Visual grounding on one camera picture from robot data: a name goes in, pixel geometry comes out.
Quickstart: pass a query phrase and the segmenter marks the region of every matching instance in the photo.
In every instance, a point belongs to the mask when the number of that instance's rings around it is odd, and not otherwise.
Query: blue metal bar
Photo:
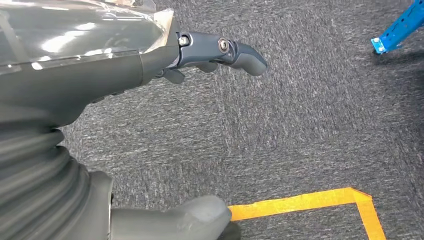
[[[401,47],[411,33],[424,23],[424,2],[415,2],[380,36],[371,39],[377,54],[384,54]]]

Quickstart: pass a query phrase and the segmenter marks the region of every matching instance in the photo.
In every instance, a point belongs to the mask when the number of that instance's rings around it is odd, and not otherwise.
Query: gray rubber fingertip
[[[230,65],[235,69],[243,69],[252,76],[260,76],[265,73],[268,66],[251,54],[241,53],[237,61]]]

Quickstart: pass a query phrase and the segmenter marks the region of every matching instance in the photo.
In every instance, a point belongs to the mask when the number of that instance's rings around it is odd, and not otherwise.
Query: bolt
[[[189,43],[190,43],[190,40],[186,36],[182,36],[182,37],[178,38],[178,44],[181,47],[187,46],[187,45],[189,45]]]
[[[228,53],[228,51],[230,49],[230,44],[228,43],[227,39],[221,37],[218,40],[218,47],[219,47],[219,50],[221,51],[221,53],[226,54],[226,53]]]

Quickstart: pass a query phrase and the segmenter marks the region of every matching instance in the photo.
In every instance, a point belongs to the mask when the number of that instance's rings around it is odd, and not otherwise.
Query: tape line
[[[385,240],[382,225],[374,208],[373,198],[351,187],[307,193],[292,197],[258,201],[247,205],[233,205],[229,209],[232,221],[311,210],[345,204],[356,204],[366,234],[370,240]]]

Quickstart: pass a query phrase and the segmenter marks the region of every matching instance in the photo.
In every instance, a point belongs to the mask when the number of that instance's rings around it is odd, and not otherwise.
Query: orange tape
[[[240,221],[344,204],[356,204],[366,234],[370,240],[386,239],[374,208],[373,198],[351,187],[258,201],[247,205],[234,205],[230,206],[229,209],[232,212],[231,220]]]

